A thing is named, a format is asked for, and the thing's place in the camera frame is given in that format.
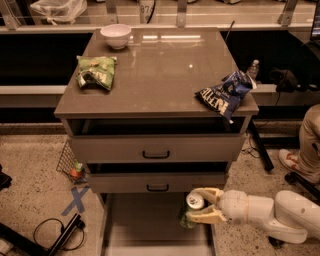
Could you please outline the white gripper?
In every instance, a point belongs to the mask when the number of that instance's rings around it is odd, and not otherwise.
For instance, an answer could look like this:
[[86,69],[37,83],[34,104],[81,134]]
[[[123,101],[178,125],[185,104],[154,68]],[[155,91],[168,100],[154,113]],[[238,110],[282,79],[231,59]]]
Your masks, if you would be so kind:
[[208,206],[199,211],[188,211],[186,217],[194,223],[217,224],[228,221],[231,224],[246,224],[248,220],[248,195],[245,192],[218,188],[195,188],[192,193],[199,194],[211,204],[218,202],[220,210]]

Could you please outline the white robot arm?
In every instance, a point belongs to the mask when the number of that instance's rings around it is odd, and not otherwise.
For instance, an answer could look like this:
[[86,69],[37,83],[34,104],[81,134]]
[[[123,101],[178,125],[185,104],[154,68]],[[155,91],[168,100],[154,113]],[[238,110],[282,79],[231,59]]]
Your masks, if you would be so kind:
[[282,190],[274,199],[243,191],[196,188],[186,197],[186,218],[191,223],[250,224],[269,237],[301,244],[308,237],[320,239],[320,207],[292,191]]

